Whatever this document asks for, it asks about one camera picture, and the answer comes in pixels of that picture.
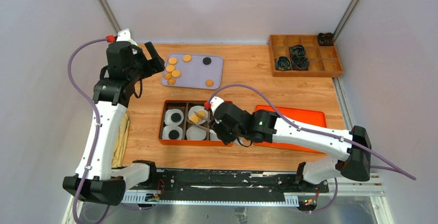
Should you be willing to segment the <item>round yellow biscuit boxed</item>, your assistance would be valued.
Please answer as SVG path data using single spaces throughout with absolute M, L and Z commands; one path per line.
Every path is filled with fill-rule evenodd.
M 205 111 L 203 111 L 203 110 L 199 110 L 199 111 L 197 111 L 196 112 L 196 115 L 199 117 L 199 118 L 205 118 L 206 117 L 206 113 L 205 113 Z

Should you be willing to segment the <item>lavender cookie tray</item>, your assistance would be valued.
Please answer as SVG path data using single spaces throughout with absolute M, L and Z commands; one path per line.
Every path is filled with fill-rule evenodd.
M 190 54 L 192 60 L 184 62 L 182 57 L 185 54 Z M 176 79 L 174 85 L 168 85 L 164 75 L 169 73 L 166 71 L 166 67 L 169 65 L 168 60 L 171 57 L 176 57 L 178 63 L 175 64 L 175 70 L 181 71 L 181 76 Z M 208 66 L 202 63 L 204 57 L 210 57 L 212 63 Z M 219 55 L 206 55 L 206 54 L 193 54 L 193 53 L 170 53 L 167 56 L 165 62 L 165 70 L 162 73 L 161 84 L 170 87 L 185 87 L 185 88 L 197 88 L 213 90 L 219 88 L 222 80 L 222 72 L 224 67 L 224 60 Z M 205 85 L 206 80 L 213 80 L 214 85 L 207 87 Z

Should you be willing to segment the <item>black sandwich cookie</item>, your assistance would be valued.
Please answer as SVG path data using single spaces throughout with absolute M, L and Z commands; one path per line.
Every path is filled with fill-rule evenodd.
M 212 63 L 212 59 L 210 57 L 204 57 L 202 60 L 202 63 L 206 66 L 210 65 Z
M 172 113 L 170 120 L 176 125 L 179 125 L 182 122 L 182 115 L 178 112 Z
M 180 139 L 180 132 L 178 130 L 171 130 L 168 133 L 168 138 L 171 140 L 179 140 Z

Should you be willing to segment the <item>metal tongs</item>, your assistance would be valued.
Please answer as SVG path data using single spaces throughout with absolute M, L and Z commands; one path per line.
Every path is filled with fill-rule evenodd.
M 198 110 L 193 114 L 188 116 L 188 123 L 194 125 L 195 127 L 204 130 L 206 132 L 211 132 L 211 128 L 209 126 L 210 119 L 208 118 L 208 112 L 206 110 Z

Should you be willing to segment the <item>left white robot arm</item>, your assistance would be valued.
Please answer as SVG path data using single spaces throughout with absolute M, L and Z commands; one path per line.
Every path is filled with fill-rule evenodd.
M 85 97 L 93 108 L 86 147 L 74 175 L 64 177 L 62 187 L 83 202 L 117 206 L 133 186 L 140 184 L 145 189 L 153 189 L 158 184 L 153 162 L 136 161 L 112 172 L 112 159 L 130 98 L 141 96 L 135 92 L 135 85 L 163 72 L 165 67 L 151 42 L 145 43 L 151 56 L 147 59 L 129 29 L 104 41 L 108 42 L 107 65 L 100 71 L 92 97 Z

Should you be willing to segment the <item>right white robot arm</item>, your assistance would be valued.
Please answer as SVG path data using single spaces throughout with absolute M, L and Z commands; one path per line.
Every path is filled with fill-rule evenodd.
M 299 164 L 295 185 L 300 191 L 309 191 L 331 178 L 358 182 L 370 179 L 371 143 L 364 127 L 356 125 L 350 131 L 327 129 L 263 109 L 250 114 L 219 97 L 213 97 L 205 107 L 212 113 L 210 128 L 226 145 L 243 138 L 252 143 L 298 145 L 325 153 L 324 159 Z

